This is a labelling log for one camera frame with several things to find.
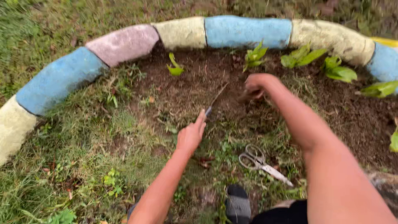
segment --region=black slipper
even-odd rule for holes
[[[239,185],[227,187],[228,198],[225,200],[225,213],[234,224],[248,224],[250,222],[250,201],[246,191]]]

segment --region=soil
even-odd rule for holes
[[[329,79],[321,73],[320,67],[326,56],[308,66],[287,69],[281,65],[280,56],[289,50],[270,50],[261,67],[242,73],[245,51],[231,52],[231,49],[174,52],[176,61],[183,64],[186,71],[173,77],[166,68],[166,64],[171,64],[168,52],[157,46],[147,58],[138,62],[147,78],[136,83],[137,96],[142,99],[150,92],[158,104],[157,110],[161,113],[167,111],[178,121],[177,128],[182,128],[194,121],[200,109],[207,108],[228,82],[213,105],[208,122],[233,120],[242,132],[266,134],[275,129],[279,113],[264,99],[239,102],[248,75],[252,72],[271,73],[288,88],[294,88],[288,82],[292,77],[304,78],[315,90],[318,112],[359,162],[363,166],[385,167],[393,173],[398,172],[398,153],[389,150],[390,135],[395,129],[394,118],[398,117],[398,98],[357,95],[355,92],[372,83],[365,69],[355,68],[358,81],[348,84]]]

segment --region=lawn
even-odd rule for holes
[[[324,19],[365,35],[398,38],[394,1],[341,0],[332,15],[320,13],[321,3],[324,2],[2,1],[0,106],[50,62],[87,41],[134,24],[234,14]],[[380,101],[360,99],[349,105],[338,102],[343,111],[340,115],[332,115],[324,101],[339,98],[328,98],[326,94],[335,88],[351,90],[352,95],[346,91],[344,94],[353,98],[354,90],[369,81],[363,79],[351,86],[327,81],[317,76],[322,61],[309,68],[284,69],[278,58],[285,53],[271,51],[266,55],[265,66],[242,73],[242,64],[236,59],[244,58],[244,51],[175,52],[177,61],[188,69],[181,77],[172,79],[166,68],[168,52],[157,48],[148,58],[125,62],[104,72],[95,83],[71,94],[41,117],[21,150],[0,168],[0,222],[46,223],[74,218],[73,222],[78,223],[124,223],[127,209],[138,201],[170,158],[177,131],[210,103],[225,81],[225,73],[231,77],[232,95],[250,72],[275,73],[331,122],[332,129],[353,149],[364,168],[396,173],[394,160],[376,150],[367,157],[360,153],[359,143],[351,145],[357,140],[353,140],[349,130],[359,130],[351,123],[358,122],[352,118],[356,114],[355,103],[374,105]],[[356,71],[367,74],[360,68]],[[228,102],[222,98],[209,117],[203,142],[174,195],[170,222],[224,223],[224,189],[231,183],[239,183],[248,190],[252,214],[280,200],[306,198],[301,155],[277,110],[266,100],[244,107]],[[388,107],[394,99],[383,102],[383,107]],[[370,115],[380,113],[369,110]],[[382,141],[378,144],[384,146],[386,138]],[[267,162],[292,179],[295,187],[289,188],[262,171],[240,166],[237,156],[248,143],[264,149]]]

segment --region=scissor handle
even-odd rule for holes
[[[244,162],[242,162],[242,157],[247,158],[248,160],[250,160],[250,162],[251,162],[252,164],[254,164],[254,167],[248,166],[248,165],[246,165]],[[251,169],[251,170],[259,170],[259,169],[261,169],[261,166],[259,165],[259,163],[256,162],[256,161],[251,157],[251,155],[248,155],[247,153],[242,153],[242,154],[240,154],[239,157],[238,157],[238,159],[239,159],[240,164],[241,164],[242,166],[244,166],[245,168],[247,168],[247,169]]]
[[[245,152],[254,159],[258,159],[259,160],[258,162],[260,162],[262,165],[265,164],[264,153],[259,147],[252,144],[248,144],[245,148]]]

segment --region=green grass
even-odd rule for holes
[[[299,1],[68,1],[7,0],[0,2],[0,106],[48,63],[84,46],[89,40],[126,26],[160,22],[188,16],[235,14],[240,16],[327,19],[359,29],[367,35],[395,37],[382,30],[378,1],[342,1],[335,16],[320,16],[314,5],[320,0]],[[391,12],[383,12],[389,17]],[[142,124],[129,110],[132,83],[145,79],[134,65],[120,65],[86,89],[71,94],[41,118],[38,128],[28,137],[21,150],[0,168],[0,222],[40,223],[65,209],[76,213],[75,222],[106,220],[119,223],[129,205],[148,187],[162,169],[169,153],[154,156],[153,150],[164,147],[168,152],[176,144],[175,129],[194,119],[164,119],[159,124]],[[295,94],[317,111],[316,97],[308,80],[282,80]],[[149,96],[141,96],[142,110],[152,107]],[[118,107],[109,97],[115,97]],[[266,135],[242,134],[234,121],[217,121],[211,128],[220,136],[205,134],[194,158],[215,159],[211,168],[203,169],[192,159],[180,182],[180,190],[172,205],[174,221],[224,222],[225,187],[240,183],[261,195],[259,210],[277,201],[303,198],[304,167],[283,120],[276,121]],[[237,156],[248,143],[266,149],[276,157],[287,176],[298,179],[295,189],[287,189],[262,171],[248,171],[237,163]],[[111,169],[120,172],[117,183],[123,194],[109,196],[112,186],[102,183]],[[197,188],[214,189],[217,203],[204,207]]]

